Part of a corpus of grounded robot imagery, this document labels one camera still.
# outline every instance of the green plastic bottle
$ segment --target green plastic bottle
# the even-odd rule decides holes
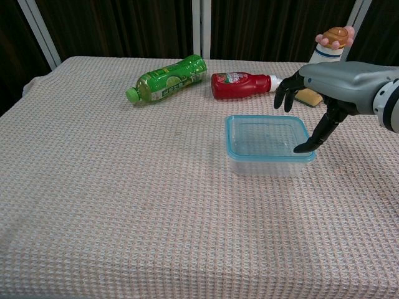
[[[158,101],[201,81],[205,75],[205,61],[199,55],[191,55],[176,64],[142,75],[136,87],[126,91],[126,96],[132,103]]]

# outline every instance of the ketchup label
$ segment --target ketchup label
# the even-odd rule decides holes
[[[216,78],[218,82],[238,84],[246,81],[248,79],[248,75],[243,73],[219,73],[216,74]]]

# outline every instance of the dark curtain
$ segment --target dark curtain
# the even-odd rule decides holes
[[[347,60],[399,65],[399,1],[374,0]]]
[[[0,115],[22,97],[25,84],[50,72],[16,0],[0,4],[0,69]]]
[[[183,58],[190,0],[36,0],[62,60],[75,55]]]
[[[211,58],[307,62],[315,36],[345,26],[354,2],[212,0]]]

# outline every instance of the robotic hand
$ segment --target robotic hand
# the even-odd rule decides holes
[[[348,115],[376,114],[382,127],[399,133],[399,69],[356,61],[308,64],[281,82],[274,108],[285,97],[284,110],[289,112],[295,94],[305,88],[323,96],[327,112],[295,153],[316,150]]]

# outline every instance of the green bottle cap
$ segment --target green bottle cap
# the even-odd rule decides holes
[[[140,101],[140,97],[138,96],[138,92],[135,88],[128,89],[126,91],[126,97],[132,103],[136,103],[136,102]]]

